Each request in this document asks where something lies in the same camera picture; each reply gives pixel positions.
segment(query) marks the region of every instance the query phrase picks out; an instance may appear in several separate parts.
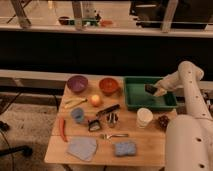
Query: green tray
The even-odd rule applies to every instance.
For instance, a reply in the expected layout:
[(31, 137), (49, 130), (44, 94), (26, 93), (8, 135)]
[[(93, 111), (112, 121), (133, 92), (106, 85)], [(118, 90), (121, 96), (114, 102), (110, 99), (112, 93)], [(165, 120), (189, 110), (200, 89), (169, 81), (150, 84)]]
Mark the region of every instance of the green tray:
[(155, 84), (162, 77), (124, 77), (125, 103), (128, 110), (141, 107), (150, 110), (167, 111), (177, 107), (177, 101), (172, 92), (164, 96), (155, 97), (145, 91), (145, 84)]

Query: glass panel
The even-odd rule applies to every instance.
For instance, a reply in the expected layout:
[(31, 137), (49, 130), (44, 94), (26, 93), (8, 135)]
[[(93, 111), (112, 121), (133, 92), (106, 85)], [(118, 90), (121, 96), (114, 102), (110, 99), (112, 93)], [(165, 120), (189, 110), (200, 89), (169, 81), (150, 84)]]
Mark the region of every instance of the glass panel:
[[(72, 1), (20, 1), (32, 26), (48, 26), (46, 29), (57, 26), (57, 31), (74, 28)], [(171, 31), (213, 31), (213, 0), (81, 1), (81, 11), (83, 30), (128, 29), (132, 33), (136, 30), (139, 33), (149, 29), (161, 32), (164, 24), (170, 22), (165, 17), (168, 12), (167, 18), (173, 19)], [(0, 0), (0, 24), (19, 25), (10, 0)]]

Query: apple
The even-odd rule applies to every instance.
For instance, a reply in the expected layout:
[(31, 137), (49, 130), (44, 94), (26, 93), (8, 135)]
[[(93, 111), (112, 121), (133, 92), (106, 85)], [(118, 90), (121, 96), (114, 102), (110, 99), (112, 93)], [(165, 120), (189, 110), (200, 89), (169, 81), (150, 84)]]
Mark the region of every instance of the apple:
[(99, 95), (97, 95), (97, 94), (92, 95), (91, 98), (90, 98), (90, 103), (94, 107), (100, 106), (101, 103), (102, 103), (101, 97)]

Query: black wall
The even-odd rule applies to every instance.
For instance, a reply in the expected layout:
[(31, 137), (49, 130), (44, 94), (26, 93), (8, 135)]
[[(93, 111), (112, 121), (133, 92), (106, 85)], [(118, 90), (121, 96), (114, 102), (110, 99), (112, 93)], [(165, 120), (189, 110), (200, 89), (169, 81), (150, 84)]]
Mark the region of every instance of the black wall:
[(0, 68), (164, 76), (190, 60), (213, 80), (213, 39), (0, 31)]

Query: fork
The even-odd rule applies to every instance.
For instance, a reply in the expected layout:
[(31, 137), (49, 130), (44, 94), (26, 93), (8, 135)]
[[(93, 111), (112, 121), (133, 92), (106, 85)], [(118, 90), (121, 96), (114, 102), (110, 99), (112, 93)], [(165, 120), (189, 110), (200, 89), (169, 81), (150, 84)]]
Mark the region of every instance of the fork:
[(129, 134), (100, 134), (100, 138), (102, 139), (110, 139), (111, 137), (128, 137)]

